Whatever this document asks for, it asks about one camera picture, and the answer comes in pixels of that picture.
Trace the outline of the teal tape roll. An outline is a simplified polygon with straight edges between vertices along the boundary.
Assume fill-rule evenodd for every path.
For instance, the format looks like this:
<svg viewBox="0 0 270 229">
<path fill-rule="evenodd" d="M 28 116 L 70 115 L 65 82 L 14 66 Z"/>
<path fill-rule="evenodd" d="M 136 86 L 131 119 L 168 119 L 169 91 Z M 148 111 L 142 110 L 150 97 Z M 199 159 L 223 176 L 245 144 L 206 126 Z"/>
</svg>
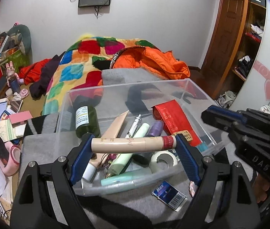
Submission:
<svg viewBox="0 0 270 229">
<path fill-rule="evenodd" d="M 208 150 L 208 146 L 206 145 L 205 142 L 200 143 L 199 145 L 196 146 L 196 148 L 197 148 L 200 152 L 204 152 L 204 151 Z"/>
</svg>

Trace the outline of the blue staples box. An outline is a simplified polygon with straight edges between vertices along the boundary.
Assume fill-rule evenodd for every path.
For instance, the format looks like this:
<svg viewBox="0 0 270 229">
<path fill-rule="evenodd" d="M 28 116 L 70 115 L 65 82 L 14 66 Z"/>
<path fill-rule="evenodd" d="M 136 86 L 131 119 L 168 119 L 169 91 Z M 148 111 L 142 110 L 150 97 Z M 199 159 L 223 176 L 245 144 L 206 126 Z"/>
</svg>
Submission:
<svg viewBox="0 0 270 229">
<path fill-rule="evenodd" d="M 152 195 L 176 212 L 180 211 L 188 201 L 183 193 L 165 180 L 152 191 Z"/>
</svg>

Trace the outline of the red foil pouch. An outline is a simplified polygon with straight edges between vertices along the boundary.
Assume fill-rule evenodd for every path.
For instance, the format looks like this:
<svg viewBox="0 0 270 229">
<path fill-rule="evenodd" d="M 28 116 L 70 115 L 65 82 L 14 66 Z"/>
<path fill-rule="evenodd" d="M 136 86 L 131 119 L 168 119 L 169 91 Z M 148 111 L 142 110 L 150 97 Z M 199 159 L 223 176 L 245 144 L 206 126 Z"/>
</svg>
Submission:
<svg viewBox="0 0 270 229">
<path fill-rule="evenodd" d="M 168 135 L 188 130 L 193 137 L 193 140 L 189 142 L 191 146 L 195 147 L 202 143 L 176 100 L 155 105 L 152 107 L 152 111 L 154 119 L 163 121 L 163 129 Z"/>
</svg>

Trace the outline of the purple spray bottle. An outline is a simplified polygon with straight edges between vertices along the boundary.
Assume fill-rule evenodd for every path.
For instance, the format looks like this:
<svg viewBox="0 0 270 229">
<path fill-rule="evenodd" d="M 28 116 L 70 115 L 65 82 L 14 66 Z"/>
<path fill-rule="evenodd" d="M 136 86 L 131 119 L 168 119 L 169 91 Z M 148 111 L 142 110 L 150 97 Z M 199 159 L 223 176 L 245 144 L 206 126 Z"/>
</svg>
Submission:
<svg viewBox="0 0 270 229">
<path fill-rule="evenodd" d="M 146 136 L 148 137 L 161 136 L 162 131 L 163 131 L 163 126 L 164 126 L 164 123 L 161 120 L 155 121 L 154 124 L 149 129 Z"/>
</svg>

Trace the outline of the white bandage roll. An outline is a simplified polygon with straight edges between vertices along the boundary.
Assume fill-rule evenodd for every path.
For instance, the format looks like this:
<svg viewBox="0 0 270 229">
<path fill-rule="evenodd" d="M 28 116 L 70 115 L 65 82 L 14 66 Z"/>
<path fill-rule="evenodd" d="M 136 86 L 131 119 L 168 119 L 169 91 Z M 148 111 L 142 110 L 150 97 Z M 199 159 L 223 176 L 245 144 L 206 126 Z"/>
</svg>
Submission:
<svg viewBox="0 0 270 229">
<path fill-rule="evenodd" d="M 157 173 L 160 171 L 163 171 L 163 169 L 159 165 L 160 163 L 165 163 L 167 166 L 167 169 L 176 166 L 178 164 L 177 157 L 169 152 L 168 150 L 155 152 L 149 162 L 149 168 L 152 173 Z"/>
</svg>

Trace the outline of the mint green bottle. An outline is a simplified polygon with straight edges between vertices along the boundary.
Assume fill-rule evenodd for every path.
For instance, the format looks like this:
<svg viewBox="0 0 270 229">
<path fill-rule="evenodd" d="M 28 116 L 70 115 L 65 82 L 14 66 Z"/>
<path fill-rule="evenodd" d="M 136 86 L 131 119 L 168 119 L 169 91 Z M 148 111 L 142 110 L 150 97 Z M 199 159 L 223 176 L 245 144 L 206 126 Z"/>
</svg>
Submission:
<svg viewBox="0 0 270 229">
<path fill-rule="evenodd" d="M 133 181 L 138 178 L 145 177 L 146 175 L 152 174 L 150 168 L 142 168 L 135 171 L 125 172 L 120 175 L 115 175 L 102 179 L 100 181 L 101 186 L 115 185 L 123 182 Z"/>
</svg>

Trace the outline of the white pen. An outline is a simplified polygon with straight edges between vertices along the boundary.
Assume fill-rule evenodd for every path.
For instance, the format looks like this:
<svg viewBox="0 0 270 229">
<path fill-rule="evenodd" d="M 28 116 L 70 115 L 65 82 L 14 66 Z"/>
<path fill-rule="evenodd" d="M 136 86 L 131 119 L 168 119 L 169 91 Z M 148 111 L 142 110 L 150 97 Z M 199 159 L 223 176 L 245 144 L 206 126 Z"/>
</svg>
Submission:
<svg viewBox="0 0 270 229">
<path fill-rule="evenodd" d="M 142 118 L 141 118 L 141 114 L 139 114 L 133 121 L 130 129 L 128 130 L 125 138 L 133 138 L 133 136 L 135 135 L 135 133 L 137 132 L 137 130 L 139 129 L 139 127 L 141 126 L 142 123 Z"/>
</svg>

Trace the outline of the dark green labelled bottle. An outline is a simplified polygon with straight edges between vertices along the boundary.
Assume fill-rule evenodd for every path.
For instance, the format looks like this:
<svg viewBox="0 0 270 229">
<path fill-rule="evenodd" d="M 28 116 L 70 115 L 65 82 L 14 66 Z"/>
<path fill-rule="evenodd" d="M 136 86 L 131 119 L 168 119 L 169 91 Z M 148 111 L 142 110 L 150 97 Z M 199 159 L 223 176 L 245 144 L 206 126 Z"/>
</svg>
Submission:
<svg viewBox="0 0 270 229">
<path fill-rule="evenodd" d="M 86 133 L 91 133 L 95 137 L 100 136 L 97 112 L 93 106 L 80 106 L 76 110 L 76 135 L 78 138 Z"/>
</svg>

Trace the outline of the beige cosmetic tube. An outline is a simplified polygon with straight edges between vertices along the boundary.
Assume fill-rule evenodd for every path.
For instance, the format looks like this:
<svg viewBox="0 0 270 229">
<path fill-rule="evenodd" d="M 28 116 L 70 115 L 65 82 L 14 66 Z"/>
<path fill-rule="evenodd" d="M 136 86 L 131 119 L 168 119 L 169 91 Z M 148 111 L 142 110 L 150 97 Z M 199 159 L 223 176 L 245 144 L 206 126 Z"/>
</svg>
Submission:
<svg viewBox="0 0 270 229">
<path fill-rule="evenodd" d="M 90 182 L 97 170 L 105 163 L 108 154 L 118 153 L 118 146 L 114 146 L 115 138 L 124 123 L 129 111 L 125 111 L 115 118 L 109 128 L 101 136 L 101 138 L 93 139 L 92 152 L 96 157 L 92 157 L 83 173 L 82 178 Z"/>
</svg>

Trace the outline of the beige tube red cap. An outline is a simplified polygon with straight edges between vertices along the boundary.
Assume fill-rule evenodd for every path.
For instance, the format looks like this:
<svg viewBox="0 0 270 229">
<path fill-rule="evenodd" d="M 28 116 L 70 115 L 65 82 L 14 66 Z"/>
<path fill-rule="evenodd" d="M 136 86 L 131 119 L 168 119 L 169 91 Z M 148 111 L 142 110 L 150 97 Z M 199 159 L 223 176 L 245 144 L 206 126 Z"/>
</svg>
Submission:
<svg viewBox="0 0 270 229">
<path fill-rule="evenodd" d="M 112 154 L 159 152 L 176 148 L 176 138 L 174 136 L 115 138 L 114 146 L 118 146 L 118 153 Z"/>
</svg>

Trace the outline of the pink headphones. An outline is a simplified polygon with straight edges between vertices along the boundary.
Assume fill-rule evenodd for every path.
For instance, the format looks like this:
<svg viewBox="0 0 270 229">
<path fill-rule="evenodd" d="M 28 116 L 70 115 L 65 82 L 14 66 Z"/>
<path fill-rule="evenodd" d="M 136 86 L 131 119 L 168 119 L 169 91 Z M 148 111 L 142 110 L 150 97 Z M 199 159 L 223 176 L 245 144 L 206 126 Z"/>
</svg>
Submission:
<svg viewBox="0 0 270 229">
<path fill-rule="evenodd" d="M 20 166 L 21 149 L 12 142 L 3 142 L 0 137 L 0 169 L 7 177 L 15 175 Z"/>
</svg>

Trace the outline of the wooden door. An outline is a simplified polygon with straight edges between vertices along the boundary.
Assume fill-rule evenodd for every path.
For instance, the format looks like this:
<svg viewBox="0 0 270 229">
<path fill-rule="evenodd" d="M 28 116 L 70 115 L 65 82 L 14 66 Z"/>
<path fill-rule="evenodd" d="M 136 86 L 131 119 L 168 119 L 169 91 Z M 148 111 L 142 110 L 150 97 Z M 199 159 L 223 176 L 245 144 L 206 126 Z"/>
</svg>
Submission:
<svg viewBox="0 0 270 229">
<path fill-rule="evenodd" d="M 248 0 L 220 0 L 214 31 L 201 71 L 206 93 L 220 94 L 239 47 L 247 17 Z"/>
</svg>

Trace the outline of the orange down jacket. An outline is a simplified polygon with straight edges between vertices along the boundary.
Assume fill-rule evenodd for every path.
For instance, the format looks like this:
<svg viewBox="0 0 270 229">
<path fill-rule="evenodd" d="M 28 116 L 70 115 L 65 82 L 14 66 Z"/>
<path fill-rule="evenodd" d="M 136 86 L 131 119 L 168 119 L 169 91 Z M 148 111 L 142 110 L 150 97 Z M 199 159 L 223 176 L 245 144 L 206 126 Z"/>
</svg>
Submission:
<svg viewBox="0 0 270 229">
<path fill-rule="evenodd" d="M 144 69 L 165 80 L 181 80 L 190 77 L 190 69 L 177 60 L 171 51 L 161 52 L 151 47 L 129 47 L 117 52 L 110 64 L 111 69 Z"/>
</svg>

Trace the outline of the pink card box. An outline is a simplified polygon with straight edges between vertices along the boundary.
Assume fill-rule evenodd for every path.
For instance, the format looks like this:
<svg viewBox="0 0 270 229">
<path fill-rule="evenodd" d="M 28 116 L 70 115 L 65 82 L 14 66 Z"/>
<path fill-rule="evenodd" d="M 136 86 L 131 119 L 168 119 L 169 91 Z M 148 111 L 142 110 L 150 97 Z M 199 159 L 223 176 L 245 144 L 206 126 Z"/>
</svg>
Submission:
<svg viewBox="0 0 270 229">
<path fill-rule="evenodd" d="M 9 115 L 9 120 L 12 125 L 16 124 L 24 124 L 27 122 L 29 119 L 33 118 L 30 111 L 23 111 L 15 114 Z"/>
</svg>

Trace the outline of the clear plastic storage bin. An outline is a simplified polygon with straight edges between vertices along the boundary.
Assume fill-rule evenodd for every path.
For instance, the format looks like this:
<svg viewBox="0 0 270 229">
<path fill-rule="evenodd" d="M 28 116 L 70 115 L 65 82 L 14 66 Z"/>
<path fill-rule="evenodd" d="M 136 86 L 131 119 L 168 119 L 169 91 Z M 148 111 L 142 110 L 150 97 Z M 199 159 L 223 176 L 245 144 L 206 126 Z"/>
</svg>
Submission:
<svg viewBox="0 0 270 229">
<path fill-rule="evenodd" d="M 202 111 L 214 102 L 193 81 L 154 81 L 68 91 L 59 113 L 54 156 L 66 156 L 81 143 L 76 135 L 76 106 L 80 104 L 95 108 L 101 136 L 130 139 L 147 136 L 157 121 L 152 107 L 171 100 L 180 105 L 199 137 L 198 149 L 202 155 L 214 156 L 229 143 L 225 132 L 202 122 Z M 104 157 L 104 166 L 100 169 L 91 163 L 74 186 L 75 192 L 96 196 L 128 191 L 153 184 L 182 170 L 179 157 L 172 150 L 165 154 L 148 152 L 139 162 L 134 161 L 134 155 L 122 156 L 120 166 L 123 170 L 119 177 L 106 176 L 109 166 L 108 157 Z"/>
</svg>

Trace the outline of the wooden shelf unit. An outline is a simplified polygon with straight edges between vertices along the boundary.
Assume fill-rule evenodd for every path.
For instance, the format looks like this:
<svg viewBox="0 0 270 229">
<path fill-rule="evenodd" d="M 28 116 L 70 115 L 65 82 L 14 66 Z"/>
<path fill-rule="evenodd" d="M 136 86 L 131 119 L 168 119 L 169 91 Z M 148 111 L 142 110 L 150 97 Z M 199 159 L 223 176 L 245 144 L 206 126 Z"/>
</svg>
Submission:
<svg viewBox="0 0 270 229">
<path fill-rule="evenodd" d="M 232 72 L 242 81 L 247 79 L 262 41 L 266 0 L 246 0 L 247 12 L 238 51 L 232 64 Z"/>
</svg>

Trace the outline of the pink bunny toy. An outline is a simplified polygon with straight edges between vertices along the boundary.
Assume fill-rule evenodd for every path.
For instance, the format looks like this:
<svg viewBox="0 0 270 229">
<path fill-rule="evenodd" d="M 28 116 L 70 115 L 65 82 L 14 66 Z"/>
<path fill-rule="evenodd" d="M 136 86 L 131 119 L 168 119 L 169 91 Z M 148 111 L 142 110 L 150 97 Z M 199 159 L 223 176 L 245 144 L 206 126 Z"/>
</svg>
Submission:
<svg viewBox="0 0 270 229">
<path fill-rule="evenodd" d="M 24 84 L 24 80 L 21 79 L 16 73 L 12 61 L 6 63 L 6 79 L 7 85 L 12 89 L 13 93 L 21 92 L 20 86 Z"/>
</svg>

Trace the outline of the red garment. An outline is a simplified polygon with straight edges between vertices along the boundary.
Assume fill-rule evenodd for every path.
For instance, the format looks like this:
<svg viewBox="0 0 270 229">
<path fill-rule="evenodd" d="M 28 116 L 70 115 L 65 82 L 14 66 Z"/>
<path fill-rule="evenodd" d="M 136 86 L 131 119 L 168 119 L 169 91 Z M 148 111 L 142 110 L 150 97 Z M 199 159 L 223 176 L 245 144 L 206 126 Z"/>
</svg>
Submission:
<svg viewBox="0 0 270 229">
<path fill-rule="evenodd" d="M 50 60 L 50 58 L 46 58 L 27 67 L 21 67 L 18 73 L 19 78 L 23 79 L 25 85 L 39 81 L 42 68 Z"/>
</svg>

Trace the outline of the colourful patchwork quilt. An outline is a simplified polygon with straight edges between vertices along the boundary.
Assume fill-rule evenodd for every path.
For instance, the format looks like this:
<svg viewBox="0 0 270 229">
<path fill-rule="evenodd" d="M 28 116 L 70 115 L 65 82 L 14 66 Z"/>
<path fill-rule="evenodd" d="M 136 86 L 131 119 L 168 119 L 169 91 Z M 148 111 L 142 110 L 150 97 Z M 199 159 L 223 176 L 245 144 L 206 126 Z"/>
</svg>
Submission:
<svg viewBox="0 0 270 229">
<path fill-rule="evenodd" d="M 111 60 L 118 51 L 133 46 L 155 47 L 144 39 L 83 36 L 60 58 L 47 88 L 42 115 L 58 112 L 67 91 L 99 83 L 101 70 L 93 65 L 95 61 Z"/>
</svg>

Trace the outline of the green cardboard box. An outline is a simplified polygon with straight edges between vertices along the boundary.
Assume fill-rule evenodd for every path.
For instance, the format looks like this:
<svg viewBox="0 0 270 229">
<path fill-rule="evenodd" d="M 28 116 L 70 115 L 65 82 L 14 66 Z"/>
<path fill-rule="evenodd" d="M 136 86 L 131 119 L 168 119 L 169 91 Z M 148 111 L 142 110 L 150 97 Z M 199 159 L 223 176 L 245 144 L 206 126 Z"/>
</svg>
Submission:
<svg viewBox="0 0 270 229">
<path fill-rule="evenodd" d="M 0 68 L 2 72 L 6 72 L 6 64 L 10 61 L 13 62 L 13 66 L 16 73 L 19 73 L 19 70 L 23 67 L 30 65 L 29 56 L 22 54 L 20 50 L 17 50 L 12 55 L 8 56 L 6 59 L 0 62 Z"/>
</svg>

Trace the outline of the grey neck pillow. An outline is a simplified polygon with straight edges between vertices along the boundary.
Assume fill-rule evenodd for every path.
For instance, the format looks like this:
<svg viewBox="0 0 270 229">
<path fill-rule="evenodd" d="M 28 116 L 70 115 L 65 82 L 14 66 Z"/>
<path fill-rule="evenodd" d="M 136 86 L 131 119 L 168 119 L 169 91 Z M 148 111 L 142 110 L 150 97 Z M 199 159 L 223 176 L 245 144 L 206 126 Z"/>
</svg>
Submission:
<svg viewBox="0 0 270 229">
<path fill-rule="evenodd" d="M 13 26 L 8 32 L 7 35 L 14 41 L 14 45 L 18 46 L 21 50 L 21 53 L 28 55 L 31 51 L 31 33 L 29 28 L 26 25 L 18 24 Z"/>
</svg>

